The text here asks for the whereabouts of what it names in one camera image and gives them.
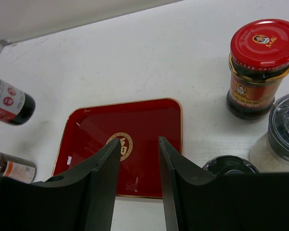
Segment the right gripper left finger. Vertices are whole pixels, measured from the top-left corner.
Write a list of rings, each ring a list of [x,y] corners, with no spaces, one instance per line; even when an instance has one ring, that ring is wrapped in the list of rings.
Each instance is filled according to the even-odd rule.
[[[111,229],[121,144],[113,139],[93,156],[47,181],[0,177],[0,231]]]

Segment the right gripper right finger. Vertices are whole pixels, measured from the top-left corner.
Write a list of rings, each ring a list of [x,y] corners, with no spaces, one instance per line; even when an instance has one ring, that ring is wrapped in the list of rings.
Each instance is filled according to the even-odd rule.
[[[216,176],[158,139],[166,229],[289,231],[289,173]]]

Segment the small black dome cap bottle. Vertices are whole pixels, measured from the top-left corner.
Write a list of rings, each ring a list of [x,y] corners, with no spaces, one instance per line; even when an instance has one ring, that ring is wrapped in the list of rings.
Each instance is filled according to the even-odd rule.
[[[249,161],[233,155],[215,157],[208,161],[202,168],[215,176],[259,173],[258,169]]]

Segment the dark sauce bottle black cap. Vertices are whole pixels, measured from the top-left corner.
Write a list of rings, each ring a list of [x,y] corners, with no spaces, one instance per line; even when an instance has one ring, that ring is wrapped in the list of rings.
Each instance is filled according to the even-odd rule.
[[[0,79],[0,122],[22,125],[33,116],[35,108],[30,95]]]

